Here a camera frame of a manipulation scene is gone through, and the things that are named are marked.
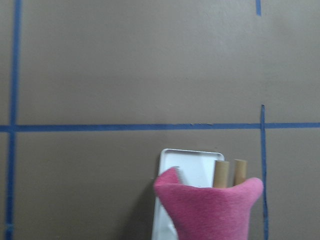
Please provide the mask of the white rack tray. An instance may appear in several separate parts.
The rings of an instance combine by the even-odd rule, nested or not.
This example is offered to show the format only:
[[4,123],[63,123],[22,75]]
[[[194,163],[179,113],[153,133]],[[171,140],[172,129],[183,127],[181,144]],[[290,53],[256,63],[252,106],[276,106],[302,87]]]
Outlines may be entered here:
[[[158,174],[175,167],[183,184],[197,188],[213,186],[216,161],[224,161],[218,152],[166,148],[161,151]],[[177,240],[178,235],[171,218],[155,198],[152,240]]]

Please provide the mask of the wooden rack rod inner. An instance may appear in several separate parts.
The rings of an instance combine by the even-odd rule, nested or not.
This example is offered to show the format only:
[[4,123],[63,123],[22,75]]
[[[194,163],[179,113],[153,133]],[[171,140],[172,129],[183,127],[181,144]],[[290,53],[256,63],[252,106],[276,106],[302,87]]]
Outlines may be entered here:
[[227,188],[229,178],[229,167],[228,161],[217,160],[214,166],[213,175],[213,187],[214,188]]

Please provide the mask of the pink fleece cloth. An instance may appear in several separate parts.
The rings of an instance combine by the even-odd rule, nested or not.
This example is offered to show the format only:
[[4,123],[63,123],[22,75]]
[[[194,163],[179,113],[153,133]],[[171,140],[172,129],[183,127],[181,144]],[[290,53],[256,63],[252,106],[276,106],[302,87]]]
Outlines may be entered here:
[[262,195],[263,182],[256,177],[228,188],[182,184],[172,167],[153,184],[180,240],[246,240],[251,209]]

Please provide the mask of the wooden rack rod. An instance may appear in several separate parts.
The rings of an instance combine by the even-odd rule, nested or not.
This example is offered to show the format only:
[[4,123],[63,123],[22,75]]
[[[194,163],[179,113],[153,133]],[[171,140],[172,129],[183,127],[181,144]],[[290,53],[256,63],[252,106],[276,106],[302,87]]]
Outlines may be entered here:
[[235,159],[234,163],[233,186],[237,186],[245,182],[247,179],[248,162],[242,159]]
[[213,175],[213,187],[214,188],[227,188],[229,178],[229,167],[228,161],[217,160],[214,166]]

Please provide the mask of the wooden rack rod outer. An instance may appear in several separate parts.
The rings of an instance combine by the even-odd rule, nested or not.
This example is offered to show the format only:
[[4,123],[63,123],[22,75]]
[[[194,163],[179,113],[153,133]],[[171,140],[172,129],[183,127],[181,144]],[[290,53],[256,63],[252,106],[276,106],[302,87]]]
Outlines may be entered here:
[[237,186],[245,182],[247,179],[248,162],[242,159],[235,159],[234,163],[233,186]]

